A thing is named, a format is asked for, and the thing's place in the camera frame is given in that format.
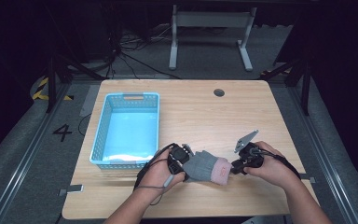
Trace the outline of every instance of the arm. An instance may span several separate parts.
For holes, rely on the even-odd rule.
[[[174,185],[185,179],[184,173],[175,175],[170,185],[163,188],[165,181],[171,176],[167,161],[169,150],[164,151],[156,159],[142,178],[139,187],[130,197],[104,222],[104,224],[131,224],[139,223],[144,216],[147,207],[161,194],[170,190]]]
[[[282,155],[267,143],[256,144],[274,154]],[[244,171],[284,190],[294,223],[331,223],[301,180],[281,162],[266,156],[260,168],[245,167]]]

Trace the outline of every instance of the metal bracket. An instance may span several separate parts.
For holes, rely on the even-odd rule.
[[[79,193],[83,191],[83,185],[71,185],[68,187],[68,189],[60,189],[58,191],[57,196],[63,196],[68,193]]]
[[[237,145],[235,146],[234,152],[237,153],[245,148],[257,134],[258,130],[254,130],[243,138],[240,138],[240,140],[237,142]]]

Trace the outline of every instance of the hand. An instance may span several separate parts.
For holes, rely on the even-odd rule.
[[[143,186],[152,187],[148,189],[152,189],[149,190],[150,193],[154,195],[155,198],[157,198],[162,193],[170,190],[177,183],[183,182],[185,180],[185,172],[179,173],[173,177],[170,185],[168,185],[166,188],[163,188],[164,183],[171,176],[171,172],[168,169],[167,164],[170,151],[170,149],[165,150],[153,161],[137,189],[144,189]]]
[[[258,147],[263,148],[273,154],[283,156],[283,154],[277,149],[273,148],[265,142],[255,143]],[[287,168],[283,163],[273,159],[270,156],[264,157],[263,165],[259,168],[245,167],[244,172],[249,175],[258,176],[268,181],[270,184],[284,188],[287,184],[293,181],[298,181],[296,175]]]

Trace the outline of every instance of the number 4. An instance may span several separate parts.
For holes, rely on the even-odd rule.
[[[53,134],[62,134],[61,142],[63,142],[63,140],[65,139],[65,136],[66,136],[67,134],[72,133],[72,132],[68,132],[68,128],[69,128],[69,125],[64,124],[64,125],[62,125],[61,128],[59,128],[59,129],[57,129],[56,131],[54,131]]]

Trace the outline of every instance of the yellow tape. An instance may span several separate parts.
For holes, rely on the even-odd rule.
[[[40,82],[39,86],[37,87],[34,96],[32,97],[34,100],[48,100],[48,95],[42,95],[42,91],[45,88],[46,84],[48,84],[48,77],[45,77]],[[73,95],[66,95],[63,100],[74,100],[75,96]]]

